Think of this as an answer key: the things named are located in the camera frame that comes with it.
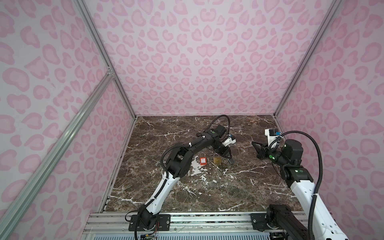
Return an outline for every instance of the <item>brown marble surface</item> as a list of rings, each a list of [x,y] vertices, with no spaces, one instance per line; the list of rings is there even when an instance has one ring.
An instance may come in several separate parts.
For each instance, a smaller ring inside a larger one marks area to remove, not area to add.
[[[163,151],[175,143],[191,141],[214,118],[139,117],[106,211],[136,210],[146,202],[161,180],[159,159]],[[223,159],[216,166],[212,150],[204,149],[208,164],[200,166],[195,157],[188,174],[168,195],[162,211],[264,211],[269,204],[286,204],[292,210],[302,210],[271,162],[257,159],[251,146],[251,141],[267,141],[264,129],[276,127],[272,116],[230,116],[230,119],[230,133],[237,141],[231,147],[235,164]],[[226,118],[218,122],[227,126]]]

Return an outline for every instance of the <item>red padlock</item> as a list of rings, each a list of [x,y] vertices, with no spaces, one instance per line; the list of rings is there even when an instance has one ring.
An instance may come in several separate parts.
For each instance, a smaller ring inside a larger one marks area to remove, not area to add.
[[[200,165],[206,165],[207,164],[207,158],[205,157],[205,153],[200,153]]]

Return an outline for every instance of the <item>padlock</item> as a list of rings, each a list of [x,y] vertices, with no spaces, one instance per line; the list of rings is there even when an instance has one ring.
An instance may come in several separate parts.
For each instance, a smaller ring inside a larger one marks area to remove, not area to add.
[[[200,153],[200,165],[206,165],[207,164],[207,158],[205,156],[205,153]]]
[[[219,165],[220,163],[221,163],[221,157],[217,153],[214,153],[214,164]]]

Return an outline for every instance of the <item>pink leopard print wall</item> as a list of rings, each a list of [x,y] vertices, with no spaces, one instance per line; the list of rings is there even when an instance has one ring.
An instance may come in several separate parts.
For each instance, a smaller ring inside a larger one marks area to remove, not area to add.
[[[100,204],[131,122],[110,83],[10,240],[79,239]]]
[[[319,143],[320,195],[351,240],[384,234],[383,13],[383,1],[346,1],[278,118]],[[312,143],[295,138],[317,177]]]
[[[0,3],[0,218],[106,73],[71,0]]]
[[[136,114],[273,113],[331,0],[86,0]]]

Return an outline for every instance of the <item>robotic arm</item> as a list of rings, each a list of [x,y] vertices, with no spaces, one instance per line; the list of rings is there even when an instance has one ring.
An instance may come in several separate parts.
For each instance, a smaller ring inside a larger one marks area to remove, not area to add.
[[[230,164],[234,163],[231,149],[228,145],[235,143],[236,139],[231,134],[228,134],[227,138],[222,142],[220,139],[226,132],[227,130],[222,125],[218,125],[215,129],[208,128],[204,132],[198,133],[197,138],[193,141],[185,145],[173,146],[164,152],[161,164],[163,164],[163,158],[166,153],[171,151],[166,160],[166,165],[162,165],[165,170],[162,180],[138,213],[138,219],[140,219],[146,229],[153,228],[156,223],[156,215],[159,214],[164,200],[179,179],[187,174],[193,156],[199,151],[212,146],[213,150],[220,156],[227,158]]]
[[[252,142],[257,151],[257,157],[259,159],[268,158],[273,164],[280,166],[281,178],[285,180],[287,186],[298,198],[307,216],[311,215],[312,199],[313,195],[316,195],[312,222],[314,238],[316,240],[348,240],[348,237],[333,220],[321,197],[315,193],[315,184],[311,174],[301,165],[301,156],[303,154],[301,143],[293,139],[287,139],[281,151],[277,151],[281,139],[279,137],[280,133],[274,129],[266,129],[265,135],[268,137],[268,145]],[[282,207],[282,205],[269,206],[266,225],[272,229],[281,226],[295,240],[311,239],[308,229],[293,216],[287,207]]]

